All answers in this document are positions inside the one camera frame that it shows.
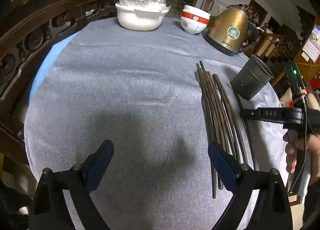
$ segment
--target red and white bowl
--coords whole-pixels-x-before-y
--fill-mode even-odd
[[[184,11],[184,10],[182,11],[181,16],[185,17],[185,18],[189,18],[189,19],[191,19],[193,21],[197,21],[197,22],[206,24],[206,25],[208,25],[208,23],[209,23],[209,19],[203,18],[201,16],[195,15],[193,13],[190,13],[190,12],[187,12],[187,11]]]
[[[190,5],[185,5],[184,6],[184,11],[186,12],[189,12],[189,13],[192,13],[196,16],[199,16],[199,17],[202,17],[202,18],[205,18],[205,19],[210,19],[210,14],[199,9],[199,8],[196,8],[196,7],[193,7],[193,6],[190,6]]]
[[[186,18],[186,17],[180,17],[180,23],[182,28],[190,34],[197,34],[202,32],[207,25],[204,23],[200,23],[198,21]]]

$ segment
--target wooden chair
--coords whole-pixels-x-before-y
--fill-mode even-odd
[[[214,0],[203,0],[200,9],[209,12],[212,10]]]
[[[14,110],[52,45],[116,16],[118,0],[13,0],[0,18],[0,153],[28,164]]]

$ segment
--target electric kettle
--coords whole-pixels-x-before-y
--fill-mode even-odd
[[[258,39],[258,30],[248,20],[249,13],[242,4],[229,5],[210,25],[205,36],[206,41],[228,56],[250,49]],[[248,29],[253,32],[253,41],[241,48]]]

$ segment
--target round table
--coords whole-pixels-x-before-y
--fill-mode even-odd
[[[25,120],[25,145],[39,180],[45,167],[68,170],[109,139],[115,154],[91,198],[111,229],[212,229],[232,193],[212,198],[208,138],[196,63],[223,81],[248,153],[239,106],[230,86],[247,61],[190,35],[165,18],[154,31],[122,28],[116,18],[89,23],[53,61]],[[279,107],[268,83],[244,108]],[[279,124],[249,121],[258,169],[276,167],[286,182]],[[240,227],[257,199],[254,191]],[[83,229],[65,193],[77,229]]]

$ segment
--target blue cloth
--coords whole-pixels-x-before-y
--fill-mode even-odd
[[[80,31],[70,35],[69,37],[65,38],[64,40],[54,44],[49,51],[48,55],[44,58],[35,79],[33,80],[30,94],[29,94],[29,103],[31,98],[33,97],[34,93],[37,91],[38,87],[40,86],[41,82],[43,81],[44,77],[47,75],[49,68],[51,67],[52,63],[58,57],[60,52],[68,45],[68,43],[77,36]]]

